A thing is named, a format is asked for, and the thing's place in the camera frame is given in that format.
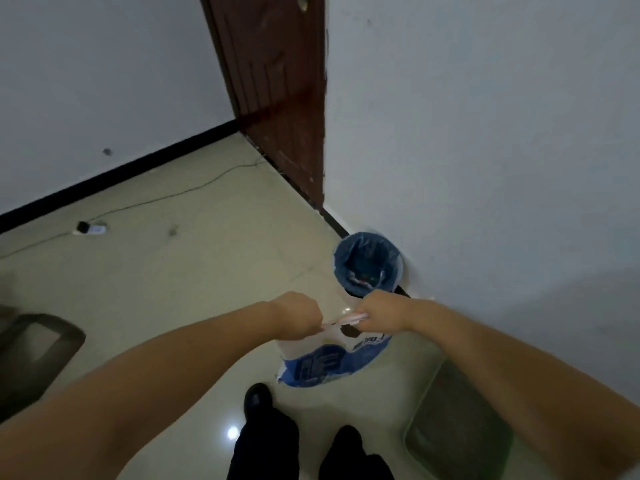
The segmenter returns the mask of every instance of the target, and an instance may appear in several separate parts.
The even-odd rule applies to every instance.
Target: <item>white wall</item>
[[[640,402],[640,1],[329,0],[326,206]]]
[[[233,117],[198,0],[0,0],[0,214]]]

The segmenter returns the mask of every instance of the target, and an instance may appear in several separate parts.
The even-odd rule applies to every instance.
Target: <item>hand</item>
[[[300,340],[322,331],[322,312],[315,299],[287,291],[271,303],[276,306],[277,340]]]
[[[415,300],[395,293],[373,290],[366,295],[354,311],[366,313],[369,318],[354,325],[360,331],[373,331],[393,335],[410,328]]]

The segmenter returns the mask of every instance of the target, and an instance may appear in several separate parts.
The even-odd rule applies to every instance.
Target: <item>brown wooden door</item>
[[[323,202],[324,0],[202,0],[242,131]]]

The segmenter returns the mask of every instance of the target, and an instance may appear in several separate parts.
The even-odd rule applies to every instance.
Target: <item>cable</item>
[[[263,160],[263,161],[260,161],[260,160],[262,160],[262,157],[260,157],[260,158],[259,158],[258,160],[256,160],[254,163],[245,164],[245,165],[236,165],[236,166],[233,166],[233,167],[229,168],[228,170],[225,170],[224,172],[222,172],[219,176],[217,176],[217,177],[213,178],[212,180],[210,180],[210,181],[208,181],[208,182],[205,182],[205,183],[204,183],[204,184],[202,184],[202,185],[198,185],[197,187],[192,187],[192,188],[190,188],[190,189],[183,190],[182,192],[178,192],[178,193],[174,193],[174,194],[170,194],[170,195],[165,195],[165,196],[163,196],[163,197],[158,197],[158,198],[155,198],[155,199],[146,200],[146,201],[144,201],[144,202],[135,203],[135,204],[133,204],[133,205],[128,205],[128,206],[126,206],[126,207],[121,207],[121,208],[119,208],[119,209],[109,210],[108,212],[105,212],[105,213],[103,213],[103,214],[100,214],[100,215],[98,215],[98,216],[96,216],[96,217],[92,217],[91,219],[87,219],[87,221],[91,222],[91,221],[94,221],[94,220],[96,220],[96,219],[100,219],[101,217],[110,216],[111,214],[115,214],[116,212],[121,212],[121,211],[123,211],[123,210],[128,210],[128,209],[134,209],[134,208],[136,208],[136,207],[140,207],[140,206],[142,206],[142,205],[146,205],[146,204],[148,204],[148,203],[159,202],[159,201],[161,201],[161,200],[166,200],[166,199],[168,199],[168,198],[172,198],[172,197],[178,197],[178,196],[180,196],[180,195],[184,195],[184,194],[187,194],[187,193],[189,193],[189,192],[194,192],[194,191],[196,191],[196,190],[203,189],[204,187],[206,187],[206,186],[208,186],[208,185],[211,185],[211,184],[213,184],[213,183],[217,182],[220,178],[224,177],[226,174],[228,174],[229,172],[231,172],[231,171],[233,171],[233,170],[235,170],[235,169],[237,169],[237,168],[252,168],[252,167],[257,167],[258,165],[262,165],[262,164],[264,164],[264,163],[268,163],[267,161],[264,161],[264,160]],[[34,248],[34,247],[36,247],[36,246],[39,246],[39,245],[41,245],[41,244],[44,244],[45,242],[49,242],[49,241],[53,241],[53,240],[55,240],[55,239],[59,239],[60,237],[64,237],[64,236],[66,236],[66,235],[71,235],[71,233],[70,233],[70,232],[64,232],[64,233],[60,233],[60,234],[53,235],[53,236],[51,236],[51,237],[47,237],[46,239],[43,239],[43,240],[38,241],[38,242],[34,242],[33,244],[29,244],[28,246],[25,246],[25,247],[23,247],[23,248],[16,249],[15,251],[12,251],[12,252],[10,252],[10,253],[8,253],[8,254],[3,254],[2,256],[0,256],[0,260],[2,260],[2,259],[6,259],[6,258],[8,258],[8,257],[11,257],[11,256],[15,255],[15,254],[18,254],[18,253],[21,253],[21,252],[23,252],[23,251],[26,251],[27,249]]]

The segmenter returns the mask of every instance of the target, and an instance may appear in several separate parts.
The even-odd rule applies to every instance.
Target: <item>black pants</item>
[[[252,417],[236,441],[227,480],[298,480],[298,426],[275,408]],[[318,475],[319,480],[393,480],[379,455],[366,455],[360,434],[341,428]]]

